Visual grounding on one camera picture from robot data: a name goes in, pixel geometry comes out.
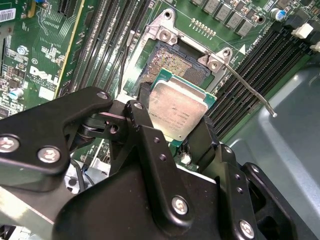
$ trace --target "cable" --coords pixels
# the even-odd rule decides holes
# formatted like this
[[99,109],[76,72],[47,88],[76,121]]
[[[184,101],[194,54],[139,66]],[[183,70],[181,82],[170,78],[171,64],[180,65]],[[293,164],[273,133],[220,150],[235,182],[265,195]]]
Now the cable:
[[123,58],[122,58],[122,62],[121,62],[121,68],[120,68],[119,81],[118,81],[118,95],[121,93],[121,90],[122,90],[122,81],[124,78],[126,61],[127,61],[127,57],[128,57],[128,53],[129,53],[129,47],[131,45],[131,42],[134,38],[135,33],[136,32],[133,30],[130,31],[128,39],[125,44],[125,49],[124,49]]
[[79,193],[81,193],[84,190],[86,190],[86,188],[85,188],[84,176],[82,175],[82,171],[81,171],[80,165],[75,160],[73,160],[72,158],[70,160],[70,163],[75,168],[76,175],[78,177],[78,182],[79,182]]
[[260,102],[263,103],[263,105],[268,110],[268,112],[272,115],[272,117],[275,118],[278,115],[275,112],[275,110],[271,107],[270,103],[260,93],[258,93],[256,90],[254,90],[250,86],[250,84],[246,82],[246,80],[244,80],[235,70],[232,69],[232,67],[230,67],[225,61],[223,61],[219,57],[216,57],[216,59],[218,61],[220,61],[221,63],[223,63],[226,66],[226,68],[246,87],[246,89],[248,89],[249,92],[251,92],[253,95],[255,95],[260,100]]
[[86,173],[84,172],[84,175],[86,176],[86,178],[89,180],[90,184],[93,186],[95,185],[95,182],[91,179],[91,177]]

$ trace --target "capacitor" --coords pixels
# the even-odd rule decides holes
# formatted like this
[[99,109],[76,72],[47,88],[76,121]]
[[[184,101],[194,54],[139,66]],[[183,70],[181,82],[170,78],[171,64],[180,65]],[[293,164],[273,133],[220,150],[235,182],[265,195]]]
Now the capacitor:
[[280,10],[279,8],[274,8],[270,12],[270,17],[278,22],[281,22],[285,19],[286,12],[284,10]]
[[12,89],[8,94],[9,98],[11,98],[12,100],[18,100],[23,95],[24,95],[24,91],[20,87]]

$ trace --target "bolt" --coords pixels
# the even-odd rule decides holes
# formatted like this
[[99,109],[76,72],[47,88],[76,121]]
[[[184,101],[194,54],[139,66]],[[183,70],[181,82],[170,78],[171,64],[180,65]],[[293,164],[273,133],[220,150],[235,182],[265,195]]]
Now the bolt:
[[256,173],[259,172],[259,169],[255,165],[251,165],[251,167],[252,167],[253,171],[255,171]]
[[179,196],[175,196],[173,199],[172,199],[172,207],[173,209],[175,210],[175,212],[177,214],[180,214],[180,215],[185,215],[187,214],[188,212],[188,205],[186,203],[185,200],[183,200],[181,197]]
[[228,153],[232,154],[232,150],[230,149],[230,147],[225,146],[224,149],[225,149]]
[[12,136],[0,137],[0,153],[11,153],[18,149],[19,141]]
[[108,99],[108,96],[107,96],[107,94],[105,93],[105,92],[103,92],[103,91],[100,91],[100,92],[98,92],[97,94],[96,94],[99,98],[102,98],[102,99]]
[[144,108],[144,107],[141,105],[140,102],[135,102],[133,105],[134,105],[137,109],[143,109],[143,108]]
[[243,234],[248,239],[253,239],[255,237],[255,232],[248,222],[241,220],[239,224],[240,224],[240,228],[241,228]]
[[38,158],[47,164],[52,164],[60,159],[60,152],[53,147],[44,147],[38,151]]

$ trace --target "black wire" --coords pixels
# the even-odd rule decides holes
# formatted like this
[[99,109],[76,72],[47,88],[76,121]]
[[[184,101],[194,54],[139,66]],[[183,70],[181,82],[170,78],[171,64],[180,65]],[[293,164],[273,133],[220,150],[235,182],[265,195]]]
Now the black wire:
[[92,186],[95,185],[95,182],[91,179],[91,177],[86,172],[84,172],[84,175],[89,180],[89,182],[91,183]]
[[86,190],[85,188],[85,180],[84,180],[84,176],[82,175],[82,171],[81,171],[81,167],[80,165],[71,158],[70,163],[72,164],[72,166],[74,166],[75,171],[76,171],[76,175],[78,177],[78,182],[79,182],[79,193],[83,192],[84,190]]
[[123,58],[122,58],[122,62],[121,62],[121,68],[120,68],[120,75],[119,75],[119,82],[118,82],[118,95],[120,94],[121,88],[122,88],[122,80],[123,80],[124,73],[125,73],[126,60],[128,57],[128,53],[129,53],[129,47],[125,46],[124,54],[123,54]]

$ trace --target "gray metal panel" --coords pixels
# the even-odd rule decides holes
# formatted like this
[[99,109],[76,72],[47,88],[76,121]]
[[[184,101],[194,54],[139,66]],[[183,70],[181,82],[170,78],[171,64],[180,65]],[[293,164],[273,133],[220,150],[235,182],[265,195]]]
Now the gray metal panel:
[[320,239],[320,68],[298,72],[228,141],[240,164],[256,163]]

